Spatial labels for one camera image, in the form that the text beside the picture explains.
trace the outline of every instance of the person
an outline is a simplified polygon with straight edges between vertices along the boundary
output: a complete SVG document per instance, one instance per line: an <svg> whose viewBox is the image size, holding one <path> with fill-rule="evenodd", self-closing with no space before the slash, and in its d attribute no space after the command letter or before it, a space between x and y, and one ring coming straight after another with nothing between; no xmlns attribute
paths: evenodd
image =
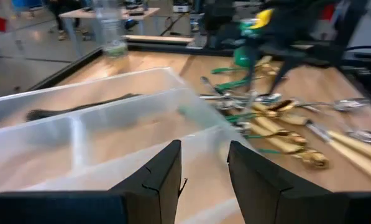
<svg viewBox="0 0 371 224"><path fill-rule="evenodd" d="M60 14L64 13L63 10L66 11L73 11L76 9L81 8L81 3L77 0L50 0L50 10L53 12L55 20L58 26L58 40L65 40L66 34L64 31L64 27L62 24L62 20L60 18ZM87 31L79 29L80 19L76 18L74 27L77 32L81 32L82 34L87 33Z"/></svg>

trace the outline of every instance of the person's leg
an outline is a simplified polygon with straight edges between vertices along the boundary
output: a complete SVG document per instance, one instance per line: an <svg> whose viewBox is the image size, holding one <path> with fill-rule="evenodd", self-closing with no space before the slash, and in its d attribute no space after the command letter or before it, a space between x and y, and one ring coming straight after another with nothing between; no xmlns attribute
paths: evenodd
<svg viewBox="0 0 371 224"><path fill-rule="evenodd" d="M54 14L54 19L57 22L58 30L63 30L62 20L60 18L61 4L58 1L50 1L50 10Z"/></svg>
<svg viewBox="0 0 371 224"><path fill-rule="evenodd" d="M69 9L69 10L77 10L77 9L81 9L81 3L79 1L75 1L75 0L66 0L65 1L65 6ZM76 28L79 28L79 25L80 25L80 19L79 18L76 18L75 19L75 23L73 24L73 26Z"/></svg>
<svg viewBox="0 0 371 224"><path fill-rule="evenodd" d="M58 40L65 40L65 31L63 30L62 20L60 18L60 11L62 8L61 1L50 1L50 10L54 14L55 21L57 22L58 26Z"/></svg>

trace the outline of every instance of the green part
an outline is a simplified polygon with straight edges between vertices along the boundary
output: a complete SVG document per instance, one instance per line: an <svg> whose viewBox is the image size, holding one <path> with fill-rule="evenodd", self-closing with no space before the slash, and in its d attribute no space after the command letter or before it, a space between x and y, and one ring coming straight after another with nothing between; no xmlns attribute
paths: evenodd
<svg viewBox="0 0 371 224"><path fill-rule="evenodd" d="M255 118L255 114L252 114L252 113L237 114L237 115L230 115L230 116L225 117L225 119L227 119L227 121L232 121L232 122L236 122L238 119L241 119L241 118L252 119L252 118Z"/></svg>
<svg viewBox="0 0 371 224"><path fill-rule="evenodd" d="M259 36L261 28L253 29L251 26L254 24L252 18L243 19L239 24L240 34L243 37L256 38Z"/></svg>
<svg viewBox="0 0 371 224"><path fill-rule="evenodd" d="M261 153L270 153L270 154L281 154L280 151L272 150L272 149L258 149Z"/></svg>
<svg viewBox="0 0 371 224"><path fill-rule="evenodd" d="M231 72L236 70L245 70L246 68L216 68L211 70L212 74L220 74L222 72Z"/></svg>
<svg viewBox="0 0 371 224"><path fill-rule="evenodd" d="M248 83L249 83L248 80L241 79L241 80L238 80L238 81L233 81L233 82L218 84L218 85L216 85L216 88L218 90L224 91L224 90L230 90L230 89L233 89L233 88L241 87L241 86L244 86L244 85L246 85Z"/></svg>
<svg viewBox="0 0 371 224"><path fill-rule="evenodd" d="M251 134L243 135L243 137L246 138L246 139L260 139L260 138L263 138L261 135L251 135Z"/></svg>
<svg viewBox="0 0 371 224"><path fill-rule="evenodd" d="M234 51L234 65L248 68L250 65L250 60L246 55L245 47L238 47Z"/></svg>

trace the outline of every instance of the white wall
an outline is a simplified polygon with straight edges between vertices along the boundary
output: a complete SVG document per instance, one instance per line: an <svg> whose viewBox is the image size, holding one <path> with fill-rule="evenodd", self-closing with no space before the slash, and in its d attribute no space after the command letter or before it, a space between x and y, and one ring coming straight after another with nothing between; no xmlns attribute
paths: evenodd
<svg viewBox="0 0 371 224"><path fill-rule="evenodd" d="M371 0L368 3L366 8L367 9L371 8ZM365 15L361 19L349 43L349 47L360 46L360 45L371 45L371 17L369 15ZM371 49L360 49L360 50L355 50L353 52L371 53Z"/></svg>

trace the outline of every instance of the yellow label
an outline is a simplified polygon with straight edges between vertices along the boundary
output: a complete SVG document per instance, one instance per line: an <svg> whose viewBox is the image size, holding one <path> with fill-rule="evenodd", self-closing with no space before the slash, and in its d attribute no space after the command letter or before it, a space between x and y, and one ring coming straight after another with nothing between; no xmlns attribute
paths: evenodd
<svg viewBox="0 0 371 224"><path fill-rule="evenodd" d="M271 15L272 15L273 9L266 9L262 12L259 12L256 15L257 22L250 26L250 29L259 29L265 25L267 25L270 22Z"/></svg>

